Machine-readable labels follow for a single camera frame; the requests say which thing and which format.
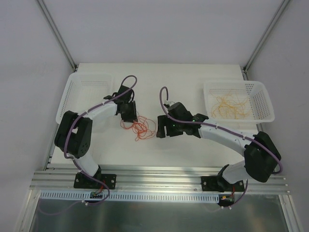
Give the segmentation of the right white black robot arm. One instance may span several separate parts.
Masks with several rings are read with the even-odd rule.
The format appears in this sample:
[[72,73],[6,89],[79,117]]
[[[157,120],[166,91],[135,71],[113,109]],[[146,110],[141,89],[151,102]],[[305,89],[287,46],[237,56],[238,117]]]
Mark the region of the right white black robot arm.
[[207,139],[224,145],[243,156],[243,161],[225,165],[217,175],[207,177],[202,186],[208,191],[230,191],[244,179],[265,183],[281,167],[281,155],[265,132],[244,133],[220,126],[206,115],[192,115],[180,102],[161,104],[164,115],[158,116],[157,137],[175,137],[182,134]]

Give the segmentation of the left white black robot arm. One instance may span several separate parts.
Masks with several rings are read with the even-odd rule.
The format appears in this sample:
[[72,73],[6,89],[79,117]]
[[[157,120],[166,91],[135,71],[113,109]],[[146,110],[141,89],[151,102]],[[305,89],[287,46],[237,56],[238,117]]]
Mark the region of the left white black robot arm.
[[101,167],[89,151],[93,127],[100,126],[110,117],[120,115],[124,122],[136,122],[137,112],[132,88],[121,85],[117,92],[103,98],[103,102],[83,113],[67,111],[60,122],[55,146],[66,159],[78,168],[74,188],[99,189],[105,185]]

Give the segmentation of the left white plastic basket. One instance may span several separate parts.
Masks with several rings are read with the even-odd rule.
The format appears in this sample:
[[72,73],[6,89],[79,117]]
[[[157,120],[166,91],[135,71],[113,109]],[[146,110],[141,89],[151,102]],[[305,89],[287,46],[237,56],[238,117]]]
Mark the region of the left white plastic basket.
[[60,124],[65,112],[84,112],[99,104],[103,97],[111,94],[113,76],[107,73],[72,73],[65,85],[58,111],[56,123]]

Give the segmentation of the white plastic basket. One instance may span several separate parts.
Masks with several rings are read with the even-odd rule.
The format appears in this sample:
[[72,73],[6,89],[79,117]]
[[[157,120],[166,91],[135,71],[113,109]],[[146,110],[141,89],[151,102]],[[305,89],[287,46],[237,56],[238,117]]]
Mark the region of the white plastic basket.
[[65,112],[84,112],[99,104],[103,97],[111,94],[113,76],[107,73],[72,73],[65,85],[58,111],[56,123],[60,124]]
[[270,96],[261,82],[209,80],[203,94],[208,117],[218,122],[256,125],[275,120]]

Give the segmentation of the right white plastic basket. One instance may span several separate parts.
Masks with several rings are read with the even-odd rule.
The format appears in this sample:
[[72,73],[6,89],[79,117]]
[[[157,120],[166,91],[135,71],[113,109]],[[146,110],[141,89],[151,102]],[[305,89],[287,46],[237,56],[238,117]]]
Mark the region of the right white plastic basket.
[[209,80],[203,94],[208,117],[218,122],[256,125],[275,120],[270,96],[261,82]]

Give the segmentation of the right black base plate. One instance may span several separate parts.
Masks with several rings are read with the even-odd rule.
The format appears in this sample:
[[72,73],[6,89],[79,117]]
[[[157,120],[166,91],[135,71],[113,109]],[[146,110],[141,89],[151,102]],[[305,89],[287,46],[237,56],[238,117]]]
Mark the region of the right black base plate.
[[217,176],[202,176],[200,179],[202,191],[205,192],[243,192],[245,190],[243,181],[230,184],[225,179]]

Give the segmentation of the aluminium mounting rail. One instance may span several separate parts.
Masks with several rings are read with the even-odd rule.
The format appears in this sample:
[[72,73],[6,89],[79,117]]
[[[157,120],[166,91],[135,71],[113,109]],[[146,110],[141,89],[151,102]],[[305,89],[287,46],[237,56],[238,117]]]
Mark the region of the aluminium mounting rail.
[[[116,191],[200,193],[201,177],[215,175],[218,167],[142,167],[103,165],[103,173],[115,174]],[[36,171],[31,189],[72,190],[77,169],[69,164],[51,165]],[[291,187],[283,175],[272,175],[266,183],[249,179],[248,194],[290,195]]]

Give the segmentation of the left aluminium frame post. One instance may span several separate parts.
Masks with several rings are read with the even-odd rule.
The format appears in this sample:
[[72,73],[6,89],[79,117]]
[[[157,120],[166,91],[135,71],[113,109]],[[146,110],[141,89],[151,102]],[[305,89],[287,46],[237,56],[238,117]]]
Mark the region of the left aluminium frame post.
[[73,72],[78,68],[44,0],[35,1]]

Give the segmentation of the aluminium frame post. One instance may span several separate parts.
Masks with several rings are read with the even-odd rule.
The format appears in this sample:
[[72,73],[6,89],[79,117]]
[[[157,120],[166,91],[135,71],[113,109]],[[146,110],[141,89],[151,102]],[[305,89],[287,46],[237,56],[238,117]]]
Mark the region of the aluminium frame post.
[[262,51],[262,48],[265,46],[268,38],[270,37],[271,33],[279,23],[281,17],[287,10],[288,6],[290,5],[291,0],[282,0],[280,5],[278,6],[277,10],[275,11],[274,15],[272,16],[270,22],[268,23],[266,29],[264,30],[262,36],[260,37],[257,45],[255,46],[253,52],[251,53],[248,61],[243,66],[242,70],[246,74],[250,67],[253,65],[254,61],[258,57],[259,53]]
[[78,68],[44,0],[35,1],[73,72]]

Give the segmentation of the right aluminium frame post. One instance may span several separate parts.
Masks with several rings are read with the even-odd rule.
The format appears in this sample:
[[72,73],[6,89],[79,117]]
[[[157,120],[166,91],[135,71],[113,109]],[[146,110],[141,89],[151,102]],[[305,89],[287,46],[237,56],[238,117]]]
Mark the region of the right aluminium frame post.
[[279,23],[281,17],[287,10],[288,6],[290,5],[291,0],[282,0],[280,5],[278,6],[277,10],[275,11],[274,15],[272,16],[270,22],[268,23],[266,29],[264,30],[262,36],[260,37],[257,45],[255,46],[253,52],[251,53],[248,61],[243,66],[242,70],[246,74],[250,67],[253,65],[254,61],[258,57],[259,53],[262,51],[262,48],[265,46],[268,38],[270,37],[271,33]]

